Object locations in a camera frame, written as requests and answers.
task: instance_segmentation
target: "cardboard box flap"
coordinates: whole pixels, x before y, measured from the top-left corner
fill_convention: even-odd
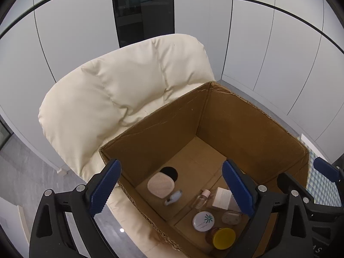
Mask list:
[[[308,155],[276,121],[216,82],[211,83],[197,136],[233,159],[258,184],[272,180]]]
[[[175,182],[173,192],[182,190],[183,194],[176,203],[165,206],[165,199],[160,199],[149,192],[147,183],[152,175],[141,182],[136,187],[136,190],[163,219],[170,220],[183,209],[195,195],[199,194],[204,184],[208,183],[221,169],[225,160],[226,157],[222,154],[200,138],[194,137],[185,147],[158,169],[159,171],[165,166],[170,166],[177,170],[178,179]]]
[[[210,83],[153,112],[100,148],[104,161],[117,158],[136,187],[180,151],[194,136]]]

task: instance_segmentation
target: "gray floor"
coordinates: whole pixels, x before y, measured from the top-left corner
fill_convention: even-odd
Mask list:
[[[44,191],[52,188],[56,193],[71,191],[84,183],[72,170],[64,177],[57,174],[13,135],[0,150],[0,197],[24,209],[26,223],[31,231],[38,204]],[[68,222],[78,250],[89,257],[77,231],[73,216],[67,213]],[[95,220],[120,258],[141,258],[145,255],[137,248],[107,206]]]

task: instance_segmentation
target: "clear plastic container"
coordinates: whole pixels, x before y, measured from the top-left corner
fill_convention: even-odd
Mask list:
[[[196,198],[196,200],[193,202],[191,207],[196,210],[200,210],[207,203],[209,196],[210,196],[210,191],[207,189],[204,189],[202,194],[200,194]]]

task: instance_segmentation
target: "yellow jar lid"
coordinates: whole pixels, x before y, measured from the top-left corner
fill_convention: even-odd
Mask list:
[[[213,236],[213,245],[219,250],[232,246],[235,241],[235,232],[231,228],[221,228]]]

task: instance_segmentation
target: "green logo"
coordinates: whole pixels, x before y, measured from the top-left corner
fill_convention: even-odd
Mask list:
[[[210,214],[206,214],[204,217],[204,222],[209,223],[213,221],[213,217]]]

